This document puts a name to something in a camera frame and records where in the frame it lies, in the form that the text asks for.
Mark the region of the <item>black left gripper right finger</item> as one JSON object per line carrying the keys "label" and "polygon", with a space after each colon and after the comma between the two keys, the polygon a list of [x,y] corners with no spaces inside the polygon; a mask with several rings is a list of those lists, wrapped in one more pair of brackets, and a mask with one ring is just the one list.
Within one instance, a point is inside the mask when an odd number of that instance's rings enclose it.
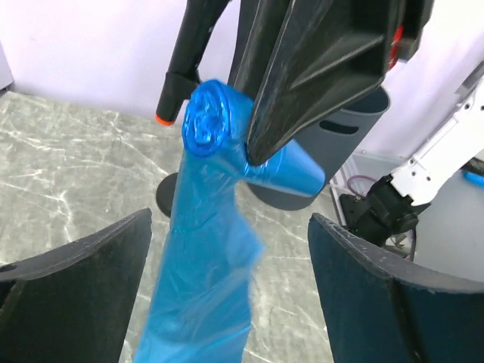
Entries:
{"label": "black left gripper right finger", "polygon": [[424,268],[321,214],[309,252],[336,362],[481,362],[483,285]]}

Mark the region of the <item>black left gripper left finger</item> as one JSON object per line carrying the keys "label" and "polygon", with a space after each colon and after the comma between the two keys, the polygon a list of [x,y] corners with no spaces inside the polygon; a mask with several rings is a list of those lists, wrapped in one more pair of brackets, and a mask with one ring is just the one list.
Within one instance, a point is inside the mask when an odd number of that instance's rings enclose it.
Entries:
{"label": "black left gripper left finger", "polygon": [[3,362],[117,362],[151,240],[150,209],[1,268]]}

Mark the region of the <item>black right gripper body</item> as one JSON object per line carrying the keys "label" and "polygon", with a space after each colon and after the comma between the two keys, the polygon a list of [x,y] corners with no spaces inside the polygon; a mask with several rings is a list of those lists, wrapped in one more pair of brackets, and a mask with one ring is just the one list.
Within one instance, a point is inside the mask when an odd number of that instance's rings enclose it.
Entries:
{"label": "black right gripper body", "polygon": [[420,47],[424,27],[433,10],[433,0],[387,1],[386,70],[398,61],[409,61]]}

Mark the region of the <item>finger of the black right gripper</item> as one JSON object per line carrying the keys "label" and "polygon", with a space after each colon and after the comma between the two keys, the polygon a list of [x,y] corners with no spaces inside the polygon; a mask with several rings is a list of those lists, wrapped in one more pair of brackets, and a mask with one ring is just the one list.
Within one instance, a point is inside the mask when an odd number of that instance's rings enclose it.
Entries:
{"label": "finger of the black right gripper", "polygon": [[253,105],[250,164],[377,88],[392,37],[391,1],[291,1]]}
{"label": "finger of the black right gripper", "polygon": [[237,39],[228,84],[256,100],[269,90],[263,81],[289,1],[244,0],[240,3]]}

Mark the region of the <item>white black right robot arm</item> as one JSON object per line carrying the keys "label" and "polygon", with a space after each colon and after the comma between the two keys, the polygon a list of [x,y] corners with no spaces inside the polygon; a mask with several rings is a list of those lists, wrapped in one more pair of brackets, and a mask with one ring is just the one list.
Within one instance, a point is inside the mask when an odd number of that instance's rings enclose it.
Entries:
{"label": "white black right robot arm", "polygon": [[[243,1],[229,82],[253,100],[245,151],[252,171],[267,172],[265,185],[287,163],[291,182],[302,171],[309,182],[335,172],[353,152],[357,135],[324,140],[318,162],[295,141],[329,117],[376,94],[386,73],[418,49],[431,1]],[[376,181],[352,233],[376,245],[417,224],[417,215],[477,152],[482,131],[483,83],[477,81],[444,126],[405,163]]]}

